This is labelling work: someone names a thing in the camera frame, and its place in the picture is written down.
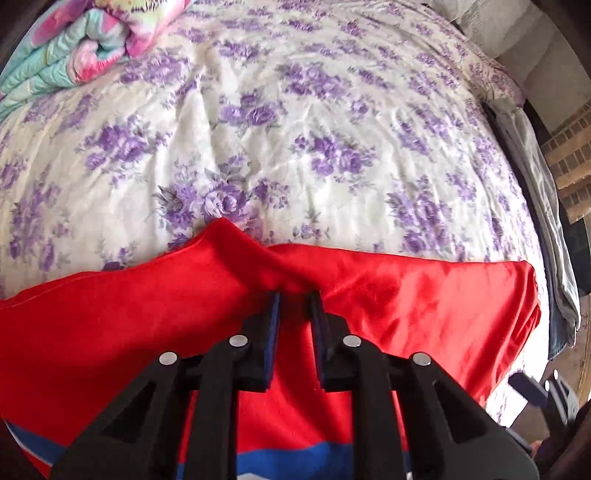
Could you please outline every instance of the white bedsheet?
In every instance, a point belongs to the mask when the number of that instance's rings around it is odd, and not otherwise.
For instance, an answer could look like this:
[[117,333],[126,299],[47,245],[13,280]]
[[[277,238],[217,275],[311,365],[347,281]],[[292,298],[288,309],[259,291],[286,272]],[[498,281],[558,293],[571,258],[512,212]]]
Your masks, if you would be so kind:
[[[150,54],[0,126],[0,286],[12,296],[182,245],[225,216],[265,244],[527,260],[524,197],[479,107],[521,93],[419,3],[202,0]],[[524,401],[504,382],[488,411]]]

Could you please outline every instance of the silver bolt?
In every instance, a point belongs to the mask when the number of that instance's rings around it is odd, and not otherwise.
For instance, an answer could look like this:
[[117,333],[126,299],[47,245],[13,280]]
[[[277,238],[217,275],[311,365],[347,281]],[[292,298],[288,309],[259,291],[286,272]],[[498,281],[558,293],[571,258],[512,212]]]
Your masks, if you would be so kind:
[[248,338],[244,335],[234,335],[230,337],[230,345],[235,347],[245,346],[248,343]]
[[431,365],[431,357],[423,352],[415,353],[413,355],[413,362],[421,367],[426,367],[427,365]]
[[343,338],[343,343],[345,346],[356,348],[361,345],[361,338],[359,338],[357,335],[347,335],[345,338]]
[[177,362],[178,357],[174,352],[166,352],[160,355],[159,360],[163,365],[174,365]]

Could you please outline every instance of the brick wall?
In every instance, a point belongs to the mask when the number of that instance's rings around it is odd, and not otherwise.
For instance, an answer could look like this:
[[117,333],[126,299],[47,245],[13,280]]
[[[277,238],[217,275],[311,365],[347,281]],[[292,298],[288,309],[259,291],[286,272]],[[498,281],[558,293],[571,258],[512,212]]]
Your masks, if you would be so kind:
[[591,212],[591,101],[542,145],[569,221]]

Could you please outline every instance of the floral bedsheet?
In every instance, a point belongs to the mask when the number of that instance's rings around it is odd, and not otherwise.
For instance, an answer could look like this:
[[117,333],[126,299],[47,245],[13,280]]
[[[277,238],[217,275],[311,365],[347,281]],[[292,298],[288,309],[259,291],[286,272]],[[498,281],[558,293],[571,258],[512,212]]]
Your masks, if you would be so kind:
[[[226,217],[266,245],[527,260],[540,245],[481,99],[521,92],[412,0],[197,0],[150,53],[0,127],[0,294],[178,248]],[[489,401],[509,424],[524,402]]]

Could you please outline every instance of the red fabric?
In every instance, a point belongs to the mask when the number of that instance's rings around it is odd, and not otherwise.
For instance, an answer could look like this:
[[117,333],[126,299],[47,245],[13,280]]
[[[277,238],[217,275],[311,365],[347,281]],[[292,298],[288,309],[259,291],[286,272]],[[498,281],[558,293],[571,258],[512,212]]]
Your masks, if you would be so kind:
[[303,294],[385,352],[430,353],[483,403],[537,326],[526,262],[455,264],[305,245],[263,248],[230,222],[128,270],[83,273],[0,302],[0,413],[68,445],[161,352],[209,349],[287,292],[267,394],[241,394],[239,452],[351,440],[348,394],[314,370]]

